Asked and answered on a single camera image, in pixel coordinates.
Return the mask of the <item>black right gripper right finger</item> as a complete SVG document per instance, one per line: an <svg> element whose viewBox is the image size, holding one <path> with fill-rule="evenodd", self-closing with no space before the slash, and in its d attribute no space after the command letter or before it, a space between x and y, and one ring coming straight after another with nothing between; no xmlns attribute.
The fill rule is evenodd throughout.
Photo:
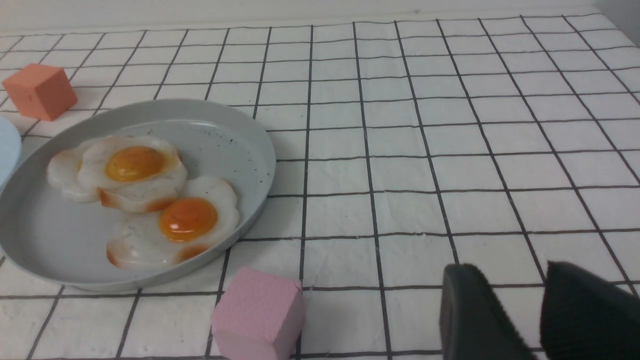
<svg viewBox="0 0 640 360"><path fill-rule="evenodd" d="M540 335L550 360L637 360L640 301L580 266L551 261Z"/></svg>

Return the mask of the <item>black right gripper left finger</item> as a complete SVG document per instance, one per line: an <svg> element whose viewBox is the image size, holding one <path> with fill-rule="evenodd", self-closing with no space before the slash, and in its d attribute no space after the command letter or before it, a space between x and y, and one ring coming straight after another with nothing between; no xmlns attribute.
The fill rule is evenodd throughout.
<svg viewBox="0 0 640 360"><path fill-rule="evenodd" d="M443 272L439 333L444 360L533 360L489 281L473 264Z"/></svg>

